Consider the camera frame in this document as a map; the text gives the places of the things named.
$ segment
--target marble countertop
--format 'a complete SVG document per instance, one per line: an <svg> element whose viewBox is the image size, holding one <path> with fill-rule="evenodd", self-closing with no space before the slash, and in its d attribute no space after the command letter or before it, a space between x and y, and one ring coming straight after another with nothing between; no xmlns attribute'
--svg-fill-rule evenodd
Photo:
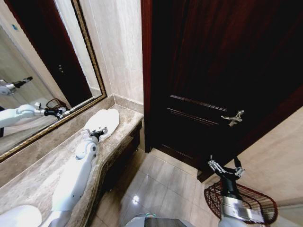
<svg viewBox="0 0 303 227"><path fill-rule="evenodd" d="M120 113L120 124L114 133L104 142L98 144L98 153L92 161L92 170L83 197L74 207L67 226L85 226L91 212L98 188L110 165L128 144L131 132L141 123L141 113L119 105L112 108ZM0 213L18 205L38 207L44 220L51 211L52 195L58 184L65 165L74 155L77 145L83 139L81 132L69 137L62 144L49 152L31 167L13 178L0 188Z"/></svg>

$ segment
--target wire basket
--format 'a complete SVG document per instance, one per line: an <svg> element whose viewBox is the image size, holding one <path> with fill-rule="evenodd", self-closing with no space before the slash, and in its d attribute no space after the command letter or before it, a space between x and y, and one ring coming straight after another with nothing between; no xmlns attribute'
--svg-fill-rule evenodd
<svg viewBox="0 0 303 227"><path fill-rule="evenodd" d="M260 211L264 225L270 225L275 222L278 216L278 209L276 202L267 195L256 192L250 188L237 184L240 196L242 197L245 208ZM221 181L214 183L204 190L205 200L212 212L221 219L221 203L222 203L222 184Z"/></svg>
<svg viewBox="0 0 303 227"><path fill-rule="evenodd" d="M46 103L46 107L50 110L58 110L61 107L64 107L66 110L69 110L64 102L58 98L54 98Z"/></svg>

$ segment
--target door handle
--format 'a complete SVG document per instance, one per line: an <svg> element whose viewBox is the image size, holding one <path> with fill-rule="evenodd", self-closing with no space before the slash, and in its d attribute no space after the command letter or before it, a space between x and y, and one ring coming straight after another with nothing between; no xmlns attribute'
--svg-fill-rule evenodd
<svg viewBox="0 0 303 227"><path fill-rule="evenodd" d="M231 122L229 123L229 126L234 126L235 124L237 124L238 122L241 122L243 119L241 118L241 116L244 114L244 110L239 110L238 113L236 114L236 116L234 117L227 117L227 116L221 116L223 119L226 120L231 120Z"/></svg>

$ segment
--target red wire basket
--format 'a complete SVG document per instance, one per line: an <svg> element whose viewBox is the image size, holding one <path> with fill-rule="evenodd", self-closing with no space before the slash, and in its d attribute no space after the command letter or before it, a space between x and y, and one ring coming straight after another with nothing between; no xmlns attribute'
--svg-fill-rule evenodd
<svg viewBox="0 0 303 227"><path fill-rule="evenodd" d="M242 197L244 207L261 212L264 219L264 223L262 224L270 225L275 222L278 216L278 209L276 202L272 198L240 184L237 184L237 188ZM204 190L204 196L208 207L219 219L221 219L221 191L221 181L214 183Z"/></svg>

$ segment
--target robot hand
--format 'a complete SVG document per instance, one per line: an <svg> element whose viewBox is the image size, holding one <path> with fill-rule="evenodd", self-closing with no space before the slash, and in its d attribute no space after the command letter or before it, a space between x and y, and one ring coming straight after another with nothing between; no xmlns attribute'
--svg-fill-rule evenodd
<svg viewBox="0 0 303 227"><path fill-rule="evenodd" d="M221 167L210 157L208 162L212 170L221 178L222 183L222 206L219 227L246 227L244 221L263 223L262 214L259 211L247 209L243 206L242 197L237 188L238 180L245 169L242 168L241 162L236 157L234 159L235 169Z"/></svg>
<svg viewBox="0 0 303 227"><path fill-rule="evenodd" d="M0 79L0 95L11 96L14 94L17 88L20 88L24 84L30 82L32 79L33 77L28 77L28 78L24 78L21 81L17 81L11 84L7 83L3 79Z"/></svg>

